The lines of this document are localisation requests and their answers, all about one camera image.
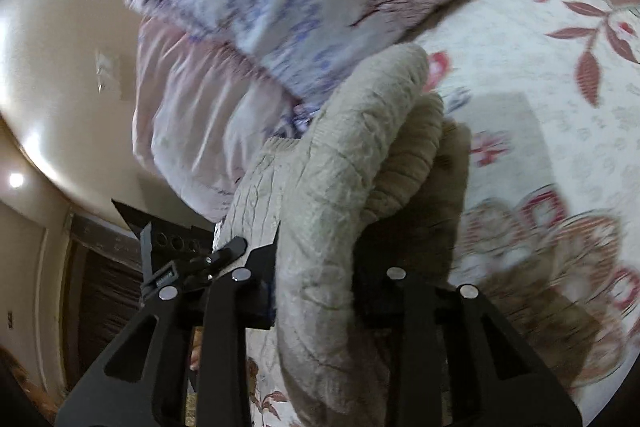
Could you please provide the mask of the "beige knit sweater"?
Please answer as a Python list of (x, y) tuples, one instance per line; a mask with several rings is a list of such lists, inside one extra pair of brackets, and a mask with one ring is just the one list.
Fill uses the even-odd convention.
[(425, 92), (428, 57), (413, 43), (362, 61), (299, 139), (272, 138), (234, 194), (218, 239), (274, 244), (276, 323), (248, 335), (250, 359), (291, 406), (288, 424), (378, 426), (388, 369), (356, 322), (362, 261), (447, 275), (469, 179), (471, 133)]

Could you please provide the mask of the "dark wooden door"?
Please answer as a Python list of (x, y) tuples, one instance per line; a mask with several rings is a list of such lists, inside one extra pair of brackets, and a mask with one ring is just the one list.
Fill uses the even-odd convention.
[(90, 365), (139, 309), (142, 268), (134, 234), (98, 218), (68, 219), (61, 305), (65, 388)]

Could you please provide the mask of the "round ceiling light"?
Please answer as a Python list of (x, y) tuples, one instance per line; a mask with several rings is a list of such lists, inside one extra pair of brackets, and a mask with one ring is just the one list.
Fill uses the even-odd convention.
[(21, 172), (11, 172), (8, 176), (8, 184), (11, 188), (20, 188), (25, 184), (26, 178)]

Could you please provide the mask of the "white floral bedspread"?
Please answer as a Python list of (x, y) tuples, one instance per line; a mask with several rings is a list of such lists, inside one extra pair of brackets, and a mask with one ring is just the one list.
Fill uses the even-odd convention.
[(356, 257), (355, 426), (582, 426), (639, 351), (639, 0), (475, 0), (432, 170)]

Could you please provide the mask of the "white wall switch plate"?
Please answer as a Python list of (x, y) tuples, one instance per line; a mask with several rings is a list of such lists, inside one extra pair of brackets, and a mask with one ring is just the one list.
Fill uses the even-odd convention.
[(108, 49), (94, 51), (94, 69), (96, 70), (96, 89), (111, 98), (122, 98), (122, 72), (120, 56)]

